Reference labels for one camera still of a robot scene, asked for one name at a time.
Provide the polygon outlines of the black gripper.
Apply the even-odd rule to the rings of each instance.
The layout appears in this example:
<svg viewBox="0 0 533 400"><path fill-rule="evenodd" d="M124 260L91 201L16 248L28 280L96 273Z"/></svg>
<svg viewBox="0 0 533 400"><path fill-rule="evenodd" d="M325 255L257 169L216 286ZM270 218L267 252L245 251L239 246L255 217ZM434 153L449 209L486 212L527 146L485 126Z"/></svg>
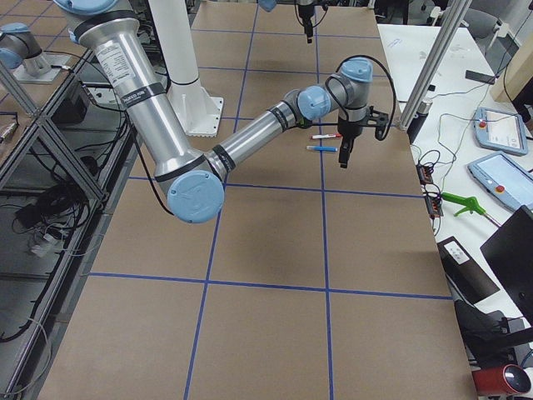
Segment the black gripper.
<svg viewBox="0 0 533 400"><path fill-rule="evenodd" d="M355 139L361 136L365 123L360 121L348 121L337 119L337 131L341 135L341 148L339 149L338 162L341 168L348 166L348 150L352 150Z"/></svg>
<svg viewBox="0 0 533 400"><path fill-rule="evenodd" d="M296 0L296 15L298 17L299 22L304 27L304 33L306 35L307 43L312 43L315 6L315 0Z"/></svg>

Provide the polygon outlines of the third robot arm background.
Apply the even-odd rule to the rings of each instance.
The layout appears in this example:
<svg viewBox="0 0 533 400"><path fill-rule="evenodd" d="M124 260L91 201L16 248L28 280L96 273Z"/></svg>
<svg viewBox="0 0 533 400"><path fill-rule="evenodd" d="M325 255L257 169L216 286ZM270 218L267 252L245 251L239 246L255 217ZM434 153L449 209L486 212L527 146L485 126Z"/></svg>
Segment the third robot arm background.
<svg viewBox="0 0 533 400"><path fill-rule="evenodd" d="M1 62L20 83L51 84L58 75L24 23L1 26Z"/></svg>

